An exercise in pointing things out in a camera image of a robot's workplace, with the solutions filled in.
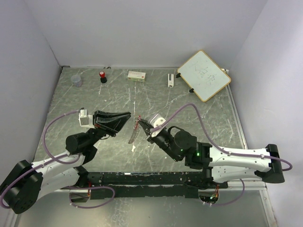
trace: white box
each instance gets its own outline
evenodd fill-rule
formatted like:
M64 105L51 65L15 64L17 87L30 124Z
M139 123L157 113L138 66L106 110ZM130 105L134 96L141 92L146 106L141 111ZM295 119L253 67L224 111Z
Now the white box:
M134 71L129 71L127 78L132 81L145 81L145 72L134 72Z

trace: robotic arm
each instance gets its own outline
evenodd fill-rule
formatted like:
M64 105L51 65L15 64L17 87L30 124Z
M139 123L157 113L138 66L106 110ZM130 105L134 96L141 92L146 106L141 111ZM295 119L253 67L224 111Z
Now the robotic arm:
M198 142L195 136L177 126L168 130L165 127L156 130L166 121L158 114L149 121L139 121L147 135L147 141L156 143L173 160L185 159L186 166L202 169L202 172L88 173L82 165L94 158L97 152L94 144L106 136L115 137L130 117L129 112L117 114L96 111L93 115L88 115L87 110L81 109L80 125L89 130L67 137L67 151L56 156L70 164L60 164L53 158L31 164L26 160L17 163L0 186L0 205L3 199L8 204L6 208L12 208L16 214L20 214L48 193L70 185L83 188L88 185L88 181L94 185L108 185L114 188L116 197L128 197L127 193L144 197L148 192L155 193L155 196L185 195L186 198L196 198L198 189L204 190L219 185L224 188L227 187L227 181L239 178L257 178L268 183L284 182L281 162L264 158L270 154L271 157L279 159L276 145L269 144L266 148L257 150L220 147L233 154L251 154L258 157L241 157L228 152L225 154L209 143ZM173 128L178 129L174 136L171 134ZM228 166L229 170L226 171L222 166ZM93 190L90 198L106 197L110 197L110 194Z
M91 161L97 152L94 144L105 136L115 137L130 117L130 112L96 111L93 115L88 115L87 110L81 109L79 113L80 125L89 128L89 130L67 137L65 142L67 151L55 156L59 157L61 161L72 164L63 165L51 158L31 164L26 160L18 162L1 184L1 195L16 179L26 172L31 172L21 177L4 194L4 201L16 214L20 214L48 193L70 185L82 185L83 181L86 182L87 176L80 171L81 169L75 167Z
M209 143L197 142L197 137L177 126L172 126L168 130L164 127L152 132L152 129L164 124L165 121L159 114L149 121L143 119L139 121L147 135L147 141L156 143L174 161L178 162L185 158L185 166L192 169L203 169L207 175L205 179L208 178L208 181L212 179L215 183L223 183L242 178L262 179L266 183L283 183L285 181L281 162L264 158L269 154L279 158L276 145L269 144L266 148L255 150L221 147L221 149L229 151L229 154L225 154ZM178 129L174 136L171 135L173 128ZM231 154L258 155L260 157ZM221 166L238 168L222 171Z

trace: metal table surface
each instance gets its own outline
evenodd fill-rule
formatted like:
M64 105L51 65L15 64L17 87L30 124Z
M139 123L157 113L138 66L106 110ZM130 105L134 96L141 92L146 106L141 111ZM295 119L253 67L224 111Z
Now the metal table surface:
M145 69L146 82L128 81L129 70L104 70L107 83L101 84L100 69L63 69L59 79L46 123L62 113L85 107L90 113L96 110L106 112L126 112L132 116L140 115L149 119L155 113L164 118L171 116L182 105L192 102L197 105L204 118L205 126L215 142L230 148L242 148L241 136L232 112L227 89L223 89L211 100L203 103L182 78L175 79L173 88L167 87L168 73L176 73L175 69ZM71 84L71 76L81 75L83 85L75 87ZM197 114L192 107L180 112L168 126L176 125L197 136L198 141L208 142L199 124ZM115 138L100 140L95 146L98 152L95 158L84 165L91 172L161 172L190 171L183 162L175 162L155 144L146 141L141 130L134 142L128 144L134 127L133 118ZM57 155L64 151L67 136L85 128L79 126L76 114L58 120L46 135L49 150ZM35 161L47 158L43 146L37 149Z
M167 87L167 74L176 69L143 69L146 82L127 80L129 70L106 69L107 83L101 84L101 69L63 68L58 81L46 123L56 116L74 109L85 107L90 113L95 110L106 112L129 111L132 116L141 115L148 119L155 113L164 118L172 115L180 106L193 102L204 118L206 129L213 140L221 146L244 148L245 139L237 121L229 87L203 103L182 78L175 79L173 88ZM83 85L75 87L70 77L79 74ZM193 108L188 107L171 121L197 136L198 141L208 142L198 122ZM96 144L95 158L84 165L90 172L165 172L193 171L184 162L174 162L165 152L149 144L143 131L132 144L127 144L133 131L134 119L131 118L115 138L101 140ZM85 131L79 126L76 114L58 120L46 136L49 150L54 154L64 151L68 135ZM40 142L35 161L47 158ZM241 187L222 191L219 202L235 198ZM236 203L227 207L209 208L195 199L183 197L160 198L116 198L108 205L82 210L69 206L68 193L51 193L18 216L18 226L268 226L268 210L264 209L263 184L248 190ZM90 201L89 205L102 201Z

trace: clear plastic cup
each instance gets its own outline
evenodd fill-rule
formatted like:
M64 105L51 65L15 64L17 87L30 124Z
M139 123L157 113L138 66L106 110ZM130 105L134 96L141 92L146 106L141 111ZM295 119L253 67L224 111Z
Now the clear plastic cup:
M81 80L81 76L79 75L73 75L71 77L71 81L74 84L75 87L81 87L82 86L82 80Z

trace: purple tube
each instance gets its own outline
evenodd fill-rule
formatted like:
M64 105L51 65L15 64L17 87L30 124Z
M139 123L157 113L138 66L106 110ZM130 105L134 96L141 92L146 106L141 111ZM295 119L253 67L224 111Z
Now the purple tube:
M110 202L115 198L115 194L116 194L116 193L115 193L115 190L114 190L113 188L107 187L107 186L97 186L97 187L88 187L88 188L65 187L65 189L83 189L83 190L109 189L109 190L111 190L111 191L113 192L112 197L111 197L108 201L106 201L106 202L104 202L104 203L102 203L102 204L100 204L100 205L93 206L93 207L77 206L76 204L74 204L74 203L71 201L71 194L70 194L70 195L69 195L70 205L72 205L73 207L76 207L76 208L81 208L81 209L94 209L94 208L102 207L102 206L104 206L104 205L110 203Z
M75 113L79 113L79 110L73 110L73 111L70 111L70 112L67 112L67 113L64 113L62 115L60 115L59 117L56 117L55 119L53 119L51 122L48 123L48 125L44 128L43 130L43 133L42 133L42 144L43 144L43 147L44 147L44 150L45 152L47 153L47 155L52 159L52 160L55 160L56 162L59 162L61 164L73 164L75 162L77 162L81 156L81 154L78 155L78 157L71 161L71 162L64 162L64 161L61 161L59 158L53 156L50 151L48 150L47 146L46 146L46 143L45 143L45 136L46 136L46 133L47 133L47 130L48 128L57 120L59 120L60 118L63 118L64 116L67 116L67 115L70 115L70 114L75 114Z

